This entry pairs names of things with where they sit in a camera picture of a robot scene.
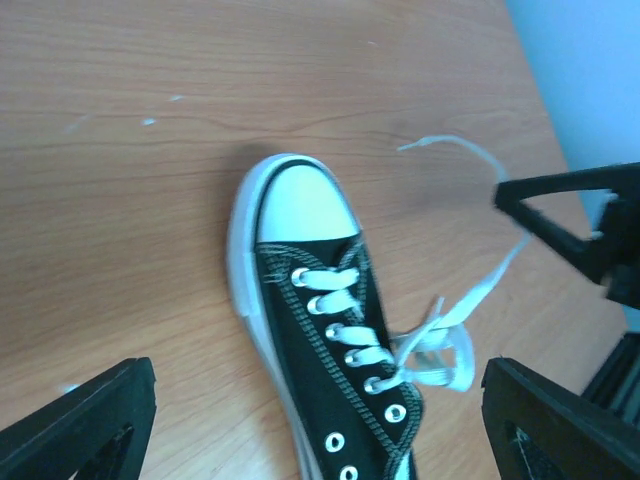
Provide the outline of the black aluminium frame rail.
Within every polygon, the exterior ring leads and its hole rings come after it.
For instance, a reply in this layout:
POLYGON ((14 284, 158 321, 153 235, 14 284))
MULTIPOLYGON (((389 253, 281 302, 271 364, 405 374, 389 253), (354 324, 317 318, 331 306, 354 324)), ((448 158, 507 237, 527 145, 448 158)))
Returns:
POLYGON ((622 414, 638 381, 639 334, 627 332, 590 380, 582 397, 615 414, 622 414))

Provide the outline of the black canvas sneaker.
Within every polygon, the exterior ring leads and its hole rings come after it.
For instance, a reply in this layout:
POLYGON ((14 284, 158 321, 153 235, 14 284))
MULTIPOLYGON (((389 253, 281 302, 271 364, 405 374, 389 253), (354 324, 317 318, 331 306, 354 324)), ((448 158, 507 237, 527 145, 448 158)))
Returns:
POLYGON ((271 377, 304 479, 413 479, 424 406, 393 356, 361 225, 320 161, 282 153, 242 180, 227 236, 236 314, 271 377))

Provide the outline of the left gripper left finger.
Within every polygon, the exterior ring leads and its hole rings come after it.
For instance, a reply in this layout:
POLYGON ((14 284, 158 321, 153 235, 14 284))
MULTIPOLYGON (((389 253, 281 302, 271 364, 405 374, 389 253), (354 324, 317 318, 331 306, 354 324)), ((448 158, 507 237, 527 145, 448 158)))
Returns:
POLYGON ((147 357, 129 358, 1 431, 3 479, 138 479, 156 414, 147 357))

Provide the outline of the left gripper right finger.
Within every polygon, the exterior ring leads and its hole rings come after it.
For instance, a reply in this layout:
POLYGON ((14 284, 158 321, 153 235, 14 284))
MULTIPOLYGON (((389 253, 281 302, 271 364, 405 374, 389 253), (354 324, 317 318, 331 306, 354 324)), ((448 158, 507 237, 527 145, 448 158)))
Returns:
POLYGON ((491 359, 482 417, 502 479, 637 479, 639 430, 511 358, 491 359))

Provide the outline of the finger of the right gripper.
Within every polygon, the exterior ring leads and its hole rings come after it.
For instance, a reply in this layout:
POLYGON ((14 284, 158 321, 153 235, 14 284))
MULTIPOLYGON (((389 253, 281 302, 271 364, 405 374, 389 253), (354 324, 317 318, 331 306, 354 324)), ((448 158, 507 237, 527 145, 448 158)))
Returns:
POLYGON ((494 206, 538 237, 590 281, 599 284, 610 276, 615 283, 637 286, 639 271, 639 164, 610 165, 574 172, 501 182, 494 206), (608 201, 596 235, 581 239, 540 211, 525 204, 532 197, 608 190, 608 201))

